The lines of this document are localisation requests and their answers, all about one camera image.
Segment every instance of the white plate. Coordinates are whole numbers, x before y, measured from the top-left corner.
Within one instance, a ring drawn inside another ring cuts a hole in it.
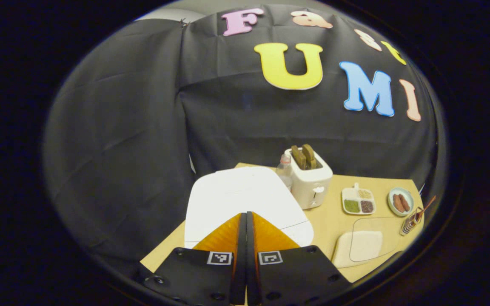
[[[394,207],[394,202],[393,202],[393,195],[394,194],[402,194],[402,196],[406,199],[406,201],[408,202],[408,205],[410,206],[409,211],[400,212],[400,211],[398,211],[398,209],[396,209],[396,207]],[[388,197],[389,197],[388,200],[389,200],[390,209],[393,211],[393,213],[395,213],[396,215],[399,215],[400,217],[405,217],[405,216],[409,215],[410,212],[412,212],[413,209],[415,208],[415,204],[413,202],[412,194],[408,190],[405,190],[404,188],[400,188],[400,187],[393,188],[389,192]]]
[[[364,265],[379,256],[382,245],[381,231],[346,232],[336,242],[332,263],[336,268]]]
[[[359,190],[363,190],[367,193],[369,193],[372,197],[371,198],[361,198],[358,191]],[[352,201],[356,201],[358,202],[358,213],[357,212],[351,212],[351,211],[348,211],[345,207],[345,200],[352,200]],[[362,211],[362,205],[360,203],[360,201],[370,201],[372,203],[372,207],[373,207],[373,211],[371,212],[363,212]],[[343,209],[346,213],[350,214],[350,215],[371,215],[373,213],[375,213],[376,211],[376,201],[375,199],[373,199],[373,193],[370,191],[370,190],[367,190],[367,189],[362,189],[362,188],[358,188],[358,183],[354,183],[354,186],[352,188],[344,188],[342,190],[342,206],[343,206]]]

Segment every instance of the water bottle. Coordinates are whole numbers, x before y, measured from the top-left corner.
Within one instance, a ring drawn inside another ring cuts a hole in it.
[[[277,175],[281,178],[282,182],[285,183],[285,186],[286,188],[288,188],[288,190],[291,190],[292,188],[292,168],[290,167],[290,158],[290,155],[281,155],[280,164],[277,166],[276,169]]]

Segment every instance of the toaster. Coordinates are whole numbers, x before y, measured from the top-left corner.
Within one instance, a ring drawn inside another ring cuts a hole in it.
[[[291,149],[287,149],[285,154],[291,156],[290,167],[292,169],[292,188],[291,193],[294,199],[298,202],[302,209],[311,209],[318,207],[325,199],[330,180],[332,179],[332,169],[325,161],[315,153],[317,164],[321,167],[311,170],[302,170],[298,167],[294,157],[292,157]]]

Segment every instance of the divided plate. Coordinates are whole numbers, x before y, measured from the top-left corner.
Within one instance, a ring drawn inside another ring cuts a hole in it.
[[[371,211],[365,212],[364,209],[369,205],[367,202],[370,202],[372,207]],[[371,215],[376,211],[373,193],[370,190],[358,188],[358,183],[355,183],[353,188],[342,190],[342,206],[344,211],[351,215]],[[358,211],[354,211],[352,207],[358,207]]]

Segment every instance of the grains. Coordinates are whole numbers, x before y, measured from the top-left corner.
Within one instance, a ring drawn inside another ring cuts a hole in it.
[[[358,208],[358,201],[345,200],[344,201],[344,207],[349,213],[360,212],[360,209]]]
[[[366,190],[361,190],[361,189],[358,190],[358,196],[360,196],[360,198],[364,198],[364,199],[371,199],[372,198],[371,193],[369,193]]]
[[[360,201],[360,207],[362,208],[362,213],[371,213],[373,211],[371,201]]]

